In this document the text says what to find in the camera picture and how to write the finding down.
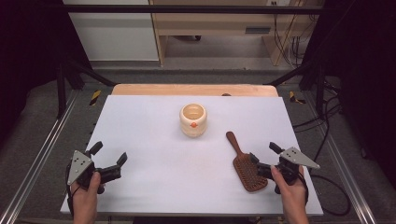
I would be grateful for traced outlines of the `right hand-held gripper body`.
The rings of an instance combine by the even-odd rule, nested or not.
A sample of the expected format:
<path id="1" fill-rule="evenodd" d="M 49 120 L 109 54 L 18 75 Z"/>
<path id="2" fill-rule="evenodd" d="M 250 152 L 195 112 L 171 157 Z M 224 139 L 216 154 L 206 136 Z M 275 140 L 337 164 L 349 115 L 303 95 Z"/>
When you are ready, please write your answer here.
<path id="1" fill-rule="evenodd" d="M 296 147 L 289 147 L 284 149 L 282 153 L 276 155 L 278 156 L 278 163 L 275 165 L 275 167 L 283 175 L 288 185 L 294 184 L 297 179 L 300 179 L 302 182 L 304 182 L 303 175 L 299 171 L 300 166 L 313 169 L 320 168 L 319 164 L 311 160 Z M 256 164 L 256 167 L 257 175 L 273 180 L 269 164 L 259 162 Z"/>

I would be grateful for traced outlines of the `light wooden desk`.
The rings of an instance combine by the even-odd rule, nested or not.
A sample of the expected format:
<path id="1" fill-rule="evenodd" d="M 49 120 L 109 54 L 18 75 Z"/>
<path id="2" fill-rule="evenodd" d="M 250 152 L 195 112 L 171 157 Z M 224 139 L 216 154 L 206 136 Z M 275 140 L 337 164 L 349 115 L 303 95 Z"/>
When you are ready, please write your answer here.
<path id="1" fill-rule="evenodd" d="M 322 7 L 325 0 L 148 0 L 152 6 L 248 6 L 248 7 Z M 271 27 L 270 34 L 255 35 L 262 41 L 274 66 L 284 61 L 291 50 L 290 40 L 311 36 L 317 15 L 190 14 L 154 13 L 152 15 L 160 58 L 165 57 L 165 38 L 172 35 L 246 35 L 246 27 Z"/>

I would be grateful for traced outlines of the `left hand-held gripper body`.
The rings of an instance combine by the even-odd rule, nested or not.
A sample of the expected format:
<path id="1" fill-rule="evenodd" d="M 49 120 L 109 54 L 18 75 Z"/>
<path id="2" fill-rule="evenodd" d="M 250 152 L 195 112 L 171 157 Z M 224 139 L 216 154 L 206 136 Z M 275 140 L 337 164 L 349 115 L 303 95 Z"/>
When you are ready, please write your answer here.
<path id="1" fill-rule="evenodd" d="M 98 172 L 101 175 L 101 184 L 121 178 L 121 166 L 117 164 L 109 166 L 107 168 L 96 168 L 95 164 L 88 155 L 88 152 L 82 153 L 75 151 L 73 157 L 66 168 L 66 179 L 65 182 L 68 186 L 77 182 L 81 187 L 87 189 L 94 172 Z M 98 194 L 104 192 L 104 188 L 101 186 L 97 191 Z"/>

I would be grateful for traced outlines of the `light wooden table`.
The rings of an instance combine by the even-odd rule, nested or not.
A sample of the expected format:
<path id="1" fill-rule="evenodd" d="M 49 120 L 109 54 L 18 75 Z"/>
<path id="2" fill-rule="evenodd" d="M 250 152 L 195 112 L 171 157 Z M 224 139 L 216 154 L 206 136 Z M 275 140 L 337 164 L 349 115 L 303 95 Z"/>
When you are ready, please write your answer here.
<path id="1" fill-rule="evenodd" d="M 198 95 L 277 97 L 275 87 L 250 84 L 118 84 L 112 95 Z"/>

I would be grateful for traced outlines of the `black metal stand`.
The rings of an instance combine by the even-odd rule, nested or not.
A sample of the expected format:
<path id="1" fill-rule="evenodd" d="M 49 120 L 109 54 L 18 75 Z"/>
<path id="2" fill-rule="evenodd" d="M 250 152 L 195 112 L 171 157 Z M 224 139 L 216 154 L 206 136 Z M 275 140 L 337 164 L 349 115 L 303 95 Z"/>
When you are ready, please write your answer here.
<path id="1" fill-rule="evenodd" d="M 268 85 L 277 87 L 283 82 L 296 76 L 302 76 L 302 79 L 299 83 L 299 87 L 302 91 L 309 91 L 313 86 L 316 86 L 315 111 L 321 118 L 323 118 L 325 74 L 323 71 L 323 65 L 321 63 L 314 63 L 313 61 L 304 63 L 301 66 L 289 71 L 286 75 L 268 82 Z"/>
<path id="2" fill-rule="evenodd" d="M 68 81 L 73 90 L 81 90 L 84 87 L 85 82 L 80 77 L 80 74 L 88 75 L 108 87 L 115 87 L 117 85 L 116 82 L 102 77 L 91 68 L 84 66 L 75 60 L 67 59 L 62 61 L 56 68 L 58 119 L 61 118 L 66 111 L 65 82 Z"/>

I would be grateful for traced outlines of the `person's left hand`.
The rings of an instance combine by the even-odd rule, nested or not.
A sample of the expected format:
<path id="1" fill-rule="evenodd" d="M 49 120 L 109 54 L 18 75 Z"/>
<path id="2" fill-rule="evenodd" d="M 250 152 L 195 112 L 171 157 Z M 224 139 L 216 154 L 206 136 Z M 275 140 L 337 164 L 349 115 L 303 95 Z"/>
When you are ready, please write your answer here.
<path id="1" fill-rule="evenodd" d="M 77 182 L 71 185 L 73 202 L 76 205 L 97 204 L 97 190 L 102 186 L 101 175 L 98 172 L 92 174 L 91 182 L 87 189 L 81 187 Z"/>

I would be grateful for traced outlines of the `person's right hand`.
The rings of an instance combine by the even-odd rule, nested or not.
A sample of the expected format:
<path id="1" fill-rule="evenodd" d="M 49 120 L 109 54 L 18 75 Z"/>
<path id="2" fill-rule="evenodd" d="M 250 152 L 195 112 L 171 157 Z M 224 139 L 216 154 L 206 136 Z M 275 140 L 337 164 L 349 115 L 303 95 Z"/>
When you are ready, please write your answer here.
<path id="1" fill-rule="evenodd" d="M 284 208 L 303 208 L 306 205 L 306 189 L 304 184 L 298 180 L 293 185 L 288 185 L 283 175 L 272 165 L 271 173 L 277 186 L 279 187 Z"/>

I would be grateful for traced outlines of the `black curtain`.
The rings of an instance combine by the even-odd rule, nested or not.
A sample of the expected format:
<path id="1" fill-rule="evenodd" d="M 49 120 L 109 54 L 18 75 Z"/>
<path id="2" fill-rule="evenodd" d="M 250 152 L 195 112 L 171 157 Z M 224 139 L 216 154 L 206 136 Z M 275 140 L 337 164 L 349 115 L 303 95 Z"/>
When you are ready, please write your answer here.
<path id="1" fill-rule="evenodd" d="M 396 0 L 324 0 L 304 60 L 341 80 L 361 144 L 396 188 Z"/>
<path id="2" fill-rule="evenodd" d="M 65 56 L 91 66 L 67 12 L 50 9 L 64 0 L 0 0 L 0 143 L 25 108 L 27 93 L 56 78 L 60 60 L 45 38 Z"/>

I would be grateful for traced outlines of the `white cabinet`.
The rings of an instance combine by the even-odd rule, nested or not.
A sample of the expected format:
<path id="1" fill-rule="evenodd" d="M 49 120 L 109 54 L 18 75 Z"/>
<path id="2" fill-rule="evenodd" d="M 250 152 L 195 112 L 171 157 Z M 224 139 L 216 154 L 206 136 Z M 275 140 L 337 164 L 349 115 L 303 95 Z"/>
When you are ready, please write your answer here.
<path id="1" fill-rule="evenodd" d="M 70 13 L 90 61 L 158 61 L 149 13 Z"/>

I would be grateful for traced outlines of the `white table board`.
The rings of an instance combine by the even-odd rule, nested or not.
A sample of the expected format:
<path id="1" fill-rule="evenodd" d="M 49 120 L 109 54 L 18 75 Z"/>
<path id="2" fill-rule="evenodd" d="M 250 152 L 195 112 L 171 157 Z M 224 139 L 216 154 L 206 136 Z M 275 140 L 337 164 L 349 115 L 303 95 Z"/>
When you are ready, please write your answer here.
<path id="1" fill-rule="evenodd" d="M 180 129 L 179 112 L 202 105 L 207 128 L 199 137 Z M 273 182 L 256 192 L 245 190 L 233 167 L 236 153 L 226 133 L 233 132 L 245 153 L 276 164 L 269 148 L 297 146 L 280 97 L 110 95 L 90 142 L 103 143 L 93 156 L 98 167 L 128 160 L 121 178 L 106 184 L 97 209 L 115 216 L 279 215 L 281 198 Z"/>

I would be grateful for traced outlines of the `black horizontal frame bar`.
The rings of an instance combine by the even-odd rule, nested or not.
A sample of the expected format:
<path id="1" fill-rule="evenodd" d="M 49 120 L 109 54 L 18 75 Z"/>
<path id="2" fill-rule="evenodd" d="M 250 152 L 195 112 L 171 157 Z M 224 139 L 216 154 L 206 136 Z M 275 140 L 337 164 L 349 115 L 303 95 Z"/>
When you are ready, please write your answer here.
<path id="1" fill-rule="evenodd" d="M 64 5 L 76 13 L 210 13 L 210 14 L 321 14 L 321 7 L 242 7 L 242 6 L 167 6 L 167 5 Z"/>

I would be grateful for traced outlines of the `brown wooden hairbrush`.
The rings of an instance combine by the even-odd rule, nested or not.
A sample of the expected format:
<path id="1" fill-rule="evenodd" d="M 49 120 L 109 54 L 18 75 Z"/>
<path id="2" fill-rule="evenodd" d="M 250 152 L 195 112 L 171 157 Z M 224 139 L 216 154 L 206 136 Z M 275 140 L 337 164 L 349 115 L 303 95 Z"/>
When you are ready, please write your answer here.
<path id="1" fill-rule="evenodd" d="M 226 137 L 236 152 L 236 157 L 233 159 L 233 167 L 237 172 L 237 175 L 248 192 L 255 192 L 264 189 L 268 185 L 268 180 L 257 175 L 256 164 L 250 160 L 250 155 L 244 153 L 233 132 L 227 132 Z"/>

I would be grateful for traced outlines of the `grey desk label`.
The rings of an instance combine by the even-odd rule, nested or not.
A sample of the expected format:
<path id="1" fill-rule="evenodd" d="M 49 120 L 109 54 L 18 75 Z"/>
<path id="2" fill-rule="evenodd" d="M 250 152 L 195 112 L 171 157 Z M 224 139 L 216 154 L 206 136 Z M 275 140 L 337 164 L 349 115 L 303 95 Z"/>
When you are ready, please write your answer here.
<path id="1" fill-rule="evenodd" d="M 246 27 L 246 35 L 267 35 L 270 34 L 271 27 Z"/>

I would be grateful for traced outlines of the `aluminium floor rail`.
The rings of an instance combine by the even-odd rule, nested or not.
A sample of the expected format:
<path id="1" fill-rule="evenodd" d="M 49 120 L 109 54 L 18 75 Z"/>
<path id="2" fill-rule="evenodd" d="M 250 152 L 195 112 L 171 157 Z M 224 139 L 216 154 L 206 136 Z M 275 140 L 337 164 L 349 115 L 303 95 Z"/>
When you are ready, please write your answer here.
<path id="1" fill-rule="evenodd" d="M 327 124 L 321 124 L 319 129 L 323 136 L 323 143 L 328 148 L 334 168 L 343 183 L 346 195 L 351 201 L 361 224 L 376 224 L 375 216 L 366 202 L 361 189 L 347 166 L 343 156 L 341 155 L 338 146 L 335 144 L 332 135 L 330 133 L 326 133 L 330 130 L 329 126 Z"/>
<path id="2" fill-rule="evenodd" d="M 35 182 L 37 181 L 41 170 L 43 169 L 52 149 L 54 148 L 63 128 L 66 124 L 71 111 L 73 110 L 76 100 L 79 97 L 79 91 L 71 90 L 66 102 L 64 113 L 55 120 L 49 134 L 35 157 L 30 169 L 22 180 L 18 190 L 14 194 L 11 202 L 8 204 L 4 213 L 0 216 L 0 224 L 14 224 L 24 206 Z"/>

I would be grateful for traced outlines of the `cream ceramic cup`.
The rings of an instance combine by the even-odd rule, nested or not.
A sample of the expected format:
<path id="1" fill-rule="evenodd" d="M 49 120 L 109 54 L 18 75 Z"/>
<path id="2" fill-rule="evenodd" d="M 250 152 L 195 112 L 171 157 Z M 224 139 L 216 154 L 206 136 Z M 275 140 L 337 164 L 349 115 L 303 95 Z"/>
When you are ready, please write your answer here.
<path id="1" fill-rule="evenodd" d="M 207 112 L 202 105 L 187 104 L 179 112 L 181 131 L 188 137 L 199 137 L 207 128 Z"/>

